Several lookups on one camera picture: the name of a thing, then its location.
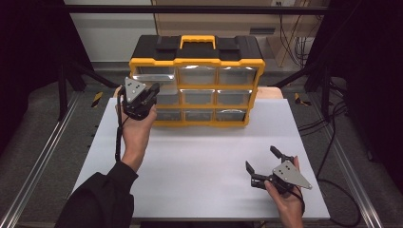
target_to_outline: black sleeve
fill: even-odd
[[[55,227],[129,227],[134,210],[130,188],[137,178],[122,162],[106,176],[94,174],[68,199]]]

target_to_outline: white wall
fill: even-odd
[[[65,0],[67,5],[151,5],[150,0]],[[128,62],[143,34],[156,34],[153,14],[71,13],[91,62]]]

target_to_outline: handle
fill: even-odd
[[[213,44],[213,49],[216,49],[216,37],[213,35],[183,35],[181,38],[181,46],[180,49],[183,47],[183,43],[185,42],[202,42],[207,43],[210,42]]]

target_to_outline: transparent drawer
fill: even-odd
[[[217,105],[248,105],[252,90],[217,90]]]
[[[245,115],[245,109],[216,109],[218,122],[243,122]]]
[[[257,70],[253,67],[220,67],[219,84],[221,85],[252,85]]]
[[[213,120],[213,109],[185,109],[184,119],[188,122],[210,122]]]
[[[181,89],[182,102],[186,105],[212,105],[214,89]]]
[[[178,93],[177,82],[174,74],[133,74],[133,79],[139,83],[151,87],[155,83],[160,84],[161,95],[172,95]]]
[[[178,105],[179,104],[179,95],[157,95],[157,104],[159,105]]]
[[[157,121],[181,121],[181,110],[170,108],[157,109]]]
[[[175,68],[172,66],[137,66],[138,74],[175,74]]]
[[[212,85],[216,79],[216,69],[210,66],[179,67],[180,83],[185,85]]]

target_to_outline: hand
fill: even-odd
[[[125,141],[125,153],[122,156],[122,162],[132,168],[134,172],[137,172],[142,165],[151,126],[156,118],[157,108],[155,105],[151,107],[148,116],[142,121],[135,121],[128,118],[122,111],[122,122],[124,122],[123,138]]]
[[[294,166],[299,170],[298,157],[294,158]],[[301,201],[291,194],[281,196],[277,188],[268,180],[264,182],[264,185],[278,208],[282,225],[286,228],[303,227]],[[300,196],[296,187],[294,187],[293,192]]]

